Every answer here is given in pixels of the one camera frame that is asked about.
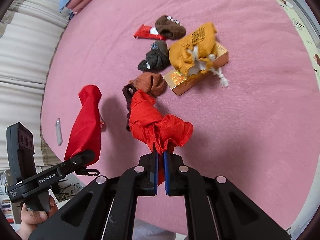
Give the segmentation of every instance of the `hand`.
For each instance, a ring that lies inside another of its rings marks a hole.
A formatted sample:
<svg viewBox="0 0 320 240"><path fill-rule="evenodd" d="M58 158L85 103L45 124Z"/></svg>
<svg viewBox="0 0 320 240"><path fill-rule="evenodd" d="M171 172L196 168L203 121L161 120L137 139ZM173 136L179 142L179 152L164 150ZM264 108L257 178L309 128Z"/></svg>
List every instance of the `hand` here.
<svg viewBox="0 0 320 240"><path fill-rule="evenodd" d="M23 204L21 210L21 226L17 231L22 240L28 240L32 231L37 228L37 224L46 221L48 217L51 217L55 212L57 212L58 207L54 203L54 198L52 196L50 196L49 202L51 209L48 214L44 211L29 211L26 204Z"/></svg>

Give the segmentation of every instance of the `bed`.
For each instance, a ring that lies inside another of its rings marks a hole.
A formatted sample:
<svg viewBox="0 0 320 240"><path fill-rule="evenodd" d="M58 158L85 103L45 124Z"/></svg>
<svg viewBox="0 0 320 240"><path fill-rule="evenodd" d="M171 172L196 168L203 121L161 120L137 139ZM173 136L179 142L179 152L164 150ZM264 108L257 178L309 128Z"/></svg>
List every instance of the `bed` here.
<svg viewBox="0 0 320 240"><path fill-rule="evenodd" d="M107 128L101 133L100 160L92 168L119 176L149 152L125 129L121 89L140 74L138 63L152 43L133 34L163 14L177 18L187 33L212 21L218 41L229 50L223 68L229 88L220 88L218 78L210 76L180 97L167 89L156 99L162 114L194 126L188 144L175 153L204 176L226 176L287 229L315 174L320 97L310 58L275 0L93 0L71 20L53 59L42 108L45 141L63 160L81 108L78 92L94 84L102 93L99 107ZM138 199L136 216L187 234L184 200L168 198L164 185L157 197Z"/></svg>

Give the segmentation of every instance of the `red cloth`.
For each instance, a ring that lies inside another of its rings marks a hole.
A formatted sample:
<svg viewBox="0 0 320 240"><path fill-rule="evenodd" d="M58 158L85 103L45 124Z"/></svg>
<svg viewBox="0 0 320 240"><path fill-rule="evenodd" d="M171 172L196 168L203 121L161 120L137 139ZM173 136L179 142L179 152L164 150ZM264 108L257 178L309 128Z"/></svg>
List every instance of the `red cloth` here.
<svg viewBox="0 0 320 240"><path fill-rule="evenodd" d="M79 93L82 108L72 127L64 160L90 149L95 153L94 160L87 166L99 160L101 150L100 114L98 103L101 92L94 85L85 86Z"/></svg>
<svg viewBox="0 0 320 240"><path fill-rule="evenodd" d="M133 137L144 142L152 151L153 146L159 154L175 146L183 146L191 137L193 126L180 118L167 114L163 117L154 108L156 100L138 90L132 97L129 127ZM159 167L158 185L164 181L163 169Z"/></svg>

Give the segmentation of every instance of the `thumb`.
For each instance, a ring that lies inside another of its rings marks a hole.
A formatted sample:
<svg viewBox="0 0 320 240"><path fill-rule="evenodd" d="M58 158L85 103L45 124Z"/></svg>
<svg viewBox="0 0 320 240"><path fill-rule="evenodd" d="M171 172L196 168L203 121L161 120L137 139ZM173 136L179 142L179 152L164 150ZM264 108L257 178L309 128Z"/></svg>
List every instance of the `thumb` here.
<svg viewBox="0 0 320 240"><path fill-rule="evenodd" d="M48 215L44 211L28 210L26 206L21 210L21 221L27 225L37 225L44 222L48 218Z"/></svg>

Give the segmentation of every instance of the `white tassel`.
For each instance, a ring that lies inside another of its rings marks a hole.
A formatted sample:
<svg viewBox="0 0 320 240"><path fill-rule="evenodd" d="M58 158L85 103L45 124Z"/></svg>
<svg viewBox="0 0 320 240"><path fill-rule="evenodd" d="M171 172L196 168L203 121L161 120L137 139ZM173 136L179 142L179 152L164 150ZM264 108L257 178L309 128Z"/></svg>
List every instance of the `white tassel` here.
<svg viewBox="0 0 320 240"><path fill-rule="evenodd" d="M214 61L215 59L216 59L216 55L214 55L214 54L209 54L209 59L211 60L211 61Z"/></svg>
<svg viewBox="0 0 320 240"><path fill-rule="evenodd" d="M218 77L220 78L220 85L222 87L228 87L229 86L229 81L228 79L225 78L225 76L222 74L222 69L218 68L217 70L215 68L210 68L210 71L214 74L214 75L218 75Z"/></svg>

